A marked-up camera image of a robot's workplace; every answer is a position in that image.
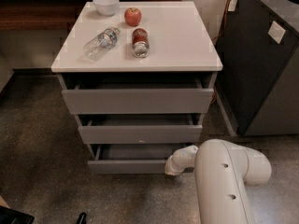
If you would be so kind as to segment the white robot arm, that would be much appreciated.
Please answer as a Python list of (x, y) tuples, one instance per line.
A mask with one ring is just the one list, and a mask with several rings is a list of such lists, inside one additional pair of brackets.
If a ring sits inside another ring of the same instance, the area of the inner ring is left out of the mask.
[(201, 224), (255, 224), (247, 186), (268, 182), (272, 167), (255, 149), (220, 140), (176, 150), (164, 172), (179, 175), (193, 168)]

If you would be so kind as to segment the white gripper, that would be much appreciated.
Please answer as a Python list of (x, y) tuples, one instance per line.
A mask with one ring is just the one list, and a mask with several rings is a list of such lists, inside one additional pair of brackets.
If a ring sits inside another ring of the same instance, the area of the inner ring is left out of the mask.
[(170, 156), (165, 163), (164, 172), (167, 175), (179, 175), (182, 173), (182, 169), (176, 165), (173, 161), (173, 157)]

